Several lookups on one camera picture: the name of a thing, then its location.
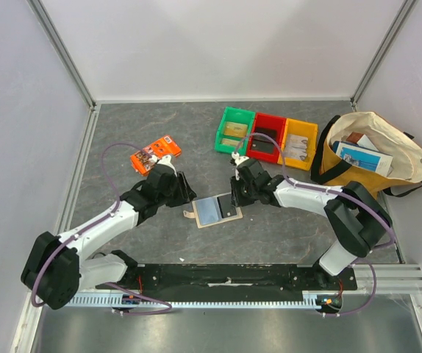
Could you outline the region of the beige card holder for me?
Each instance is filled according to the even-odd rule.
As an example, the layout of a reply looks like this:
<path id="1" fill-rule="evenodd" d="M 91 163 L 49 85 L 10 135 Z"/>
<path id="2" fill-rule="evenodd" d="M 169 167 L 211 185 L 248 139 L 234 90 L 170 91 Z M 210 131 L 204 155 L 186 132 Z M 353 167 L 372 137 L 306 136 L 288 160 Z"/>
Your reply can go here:
<path id="1" fill-rule="evenodd" d="M 239 207 L 236 207 L 236 216 L 222 219 L 217 197 L 224 194 L 226 193 L 203 199 L 193 200 L 191 202 L 193 210 L 191 212 L 184 210 L 183 216 L 188 219 L 193 219 L 199 229 L 223 224 L 230 221 L 240 220 L 243 217 L 243 214 Z"/>

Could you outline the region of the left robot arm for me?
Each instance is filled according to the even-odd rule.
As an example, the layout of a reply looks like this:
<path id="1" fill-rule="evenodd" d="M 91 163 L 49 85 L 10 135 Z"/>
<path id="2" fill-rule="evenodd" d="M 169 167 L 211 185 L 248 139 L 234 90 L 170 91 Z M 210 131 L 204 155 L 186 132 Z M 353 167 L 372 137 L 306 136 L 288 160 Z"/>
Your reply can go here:
<path id="1" fill-rule="evenodd" d="M 92 254 L 156 215 L 161 206 L 179 207 L 195 197 L 183 172 L 159 164 L 90 221 L 59 235 L 50 232 L 38 235 L 21 273 L 22 283 L 32 292 L 32 305 L 46 304 L 57 310 L 78 291 L 106 282 L 131 288 L 137 282 L 132 259 L 121 251 L 96 259 Z"/>

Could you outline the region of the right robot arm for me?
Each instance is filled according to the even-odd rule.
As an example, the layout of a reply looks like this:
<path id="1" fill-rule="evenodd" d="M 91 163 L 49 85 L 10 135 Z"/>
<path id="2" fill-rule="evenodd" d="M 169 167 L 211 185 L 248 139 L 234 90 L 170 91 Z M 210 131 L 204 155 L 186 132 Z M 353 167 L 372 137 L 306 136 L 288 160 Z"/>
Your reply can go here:
<path id="1" fill-rule="evenodd" d="M 336 241 L 321 255 L 312 271 L 320 289 L 330 289 L 339 274 L 359 258 L 368 256 L 387 233 L 389 246 L 395 240 L 392 220 L 384 208 L 358 182 L 327 187 L 299 182 L 284 175 L 274 177 L 258 160 L 232 153 L 235 175 L 231 178 L 232 203 L 245 207 L 255 202 L 295 208 L 326 217 Z"/>

